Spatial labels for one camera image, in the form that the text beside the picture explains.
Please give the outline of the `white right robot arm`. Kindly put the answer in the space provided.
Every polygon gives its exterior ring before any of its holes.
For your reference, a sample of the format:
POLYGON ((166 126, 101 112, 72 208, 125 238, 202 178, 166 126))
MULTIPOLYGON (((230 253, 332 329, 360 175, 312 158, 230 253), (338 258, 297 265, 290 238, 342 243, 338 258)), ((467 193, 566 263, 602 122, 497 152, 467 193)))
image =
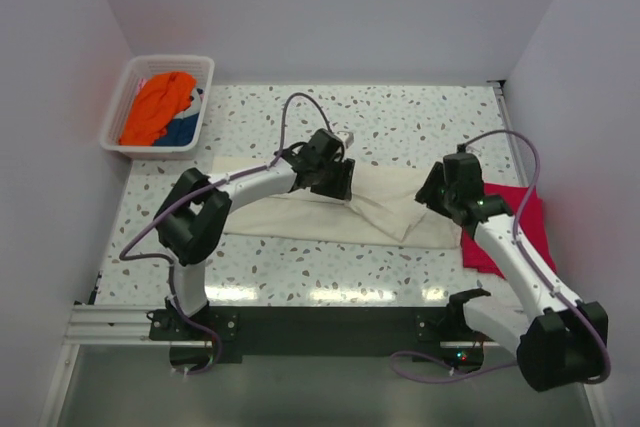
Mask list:
POLYGON ((525 381, 538 392, 609 378, 605 309, 567 287, 533 247, 508 203, 487 194, 475 155, 458 152, 436 162, 415 199, 467 233, 497 265, 521 305, 508 308, 481 290, 454 295, 445 316, 452 337, 487 335, 515 357, 525 381))

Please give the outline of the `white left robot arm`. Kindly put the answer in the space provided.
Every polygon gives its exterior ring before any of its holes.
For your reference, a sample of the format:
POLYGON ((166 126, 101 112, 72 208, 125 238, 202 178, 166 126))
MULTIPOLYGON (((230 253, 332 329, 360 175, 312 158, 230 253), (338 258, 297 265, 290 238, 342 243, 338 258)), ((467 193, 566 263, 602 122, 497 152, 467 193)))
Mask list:
POLYGON ((179 177, 155 218, 160 244, 176 266, 170 274, 173 329, 185 339, 207 327, 206 259, 216 250, 230 214, 272 195, 309 190, 320 197, 349 201, 355 161, 348 131, 317 130, 306 142, 281 148, 273 160, 208 176, 191 168, 179 177))

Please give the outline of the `cream t shirt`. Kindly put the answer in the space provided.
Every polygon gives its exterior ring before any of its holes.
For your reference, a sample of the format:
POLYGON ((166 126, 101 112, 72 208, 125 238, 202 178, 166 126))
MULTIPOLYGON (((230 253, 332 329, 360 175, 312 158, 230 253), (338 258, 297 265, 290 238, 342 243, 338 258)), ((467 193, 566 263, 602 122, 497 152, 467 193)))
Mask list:
POLYGON ((426 169, 358 163, 352 199, 298 190, 251 203, 230 214, 226 234, 347 244, 455 249, 461 229, 414 201, 426 169))

